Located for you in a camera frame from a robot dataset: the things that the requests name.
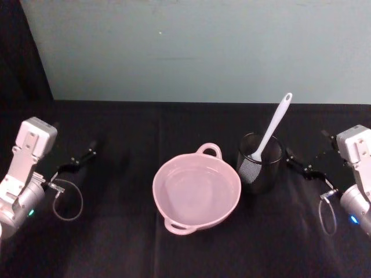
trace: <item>pink plastic pot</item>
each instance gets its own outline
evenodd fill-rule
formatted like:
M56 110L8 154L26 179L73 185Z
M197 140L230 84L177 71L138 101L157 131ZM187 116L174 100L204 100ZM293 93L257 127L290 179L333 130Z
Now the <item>pink plastic pot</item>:
M204 154L213 149L216 157ZM211 228L231 214L239 201L241 181L221 158L220 148L203 144L196 153L166 162L153 180L156 206L165 227L176 235Z

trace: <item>black table surface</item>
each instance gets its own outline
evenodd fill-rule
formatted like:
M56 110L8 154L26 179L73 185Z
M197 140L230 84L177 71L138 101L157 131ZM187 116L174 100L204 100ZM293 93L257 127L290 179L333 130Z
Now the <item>black table surface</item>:
M188 236L169 233L152 180L172 157L216 143L235 166L241 137L264 132L275 104L180 104L55 101L0 109L0 176L22 120L59 122L53 151L38 166L50 174L100 138L96 160L76 175L82 216L58 220L53 192L10 240L2 242L1 277L371 277L371 243L333 199L338 230L326 236L319 195L328 190L281 167L269 193L250 196L220 225ZM371 127L367 105L292 104L275 135L298 157L329 148L321 134Z

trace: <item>bowl handle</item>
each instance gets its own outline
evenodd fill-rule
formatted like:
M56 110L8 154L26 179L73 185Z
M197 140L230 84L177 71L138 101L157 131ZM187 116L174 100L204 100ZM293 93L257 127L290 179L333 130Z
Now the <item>bowl handle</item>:
M223 159L223 158L221 158L221 150L220 150L220 148L218 147L218 145L216 145L214 143L205 143L201 147L199 147L196 152L197 153L203 153L207 149L213 149L215 151L215 153L216 153L216 157L219 158L219 159Z
M165 228L176 235L185 236L195 232L197 229L193 226L182 225L171 219L165 218Z

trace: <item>wall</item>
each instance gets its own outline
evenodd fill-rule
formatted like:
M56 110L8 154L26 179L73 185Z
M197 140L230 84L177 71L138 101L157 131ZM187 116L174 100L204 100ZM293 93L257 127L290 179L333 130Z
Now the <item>wall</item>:
M371 104L371 1L22 1L56 99Z

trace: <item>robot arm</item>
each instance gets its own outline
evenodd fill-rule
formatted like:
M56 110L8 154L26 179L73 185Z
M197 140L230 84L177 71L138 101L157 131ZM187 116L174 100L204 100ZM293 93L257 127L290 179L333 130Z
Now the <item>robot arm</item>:
M0 183L1 238L11 237L44 197L45 180L34 170L52 149L56 137L56 128L36 117L22 122L12 148L12 162Z
M357 125L336 137L340 156L352 168L356 184L341 196L340 204L371 235L371 130Z

